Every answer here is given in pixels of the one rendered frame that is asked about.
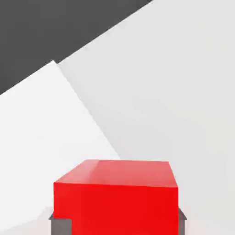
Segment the small red cube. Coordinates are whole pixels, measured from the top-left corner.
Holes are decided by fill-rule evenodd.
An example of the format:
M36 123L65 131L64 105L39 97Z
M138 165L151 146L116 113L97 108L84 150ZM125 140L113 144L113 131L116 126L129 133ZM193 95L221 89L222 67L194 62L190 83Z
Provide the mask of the small red cube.
M53 190L54 217L71 220L72 235L179 235L168 162L85 160Z

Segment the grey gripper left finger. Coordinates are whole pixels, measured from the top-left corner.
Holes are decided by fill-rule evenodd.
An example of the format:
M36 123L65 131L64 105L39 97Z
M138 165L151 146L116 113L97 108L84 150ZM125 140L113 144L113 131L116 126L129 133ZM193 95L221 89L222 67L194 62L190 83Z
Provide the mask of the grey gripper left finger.
M72 221L65 218L55 218L53 213L49 217L51 221L51 235L72 235Z

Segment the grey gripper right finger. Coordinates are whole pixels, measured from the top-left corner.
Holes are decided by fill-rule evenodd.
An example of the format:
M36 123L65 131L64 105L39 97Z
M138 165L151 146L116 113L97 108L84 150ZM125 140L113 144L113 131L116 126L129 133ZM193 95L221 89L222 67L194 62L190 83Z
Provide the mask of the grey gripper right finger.
M179 208L179 235L185 235L185 221L186 220L187 220L187 217Z

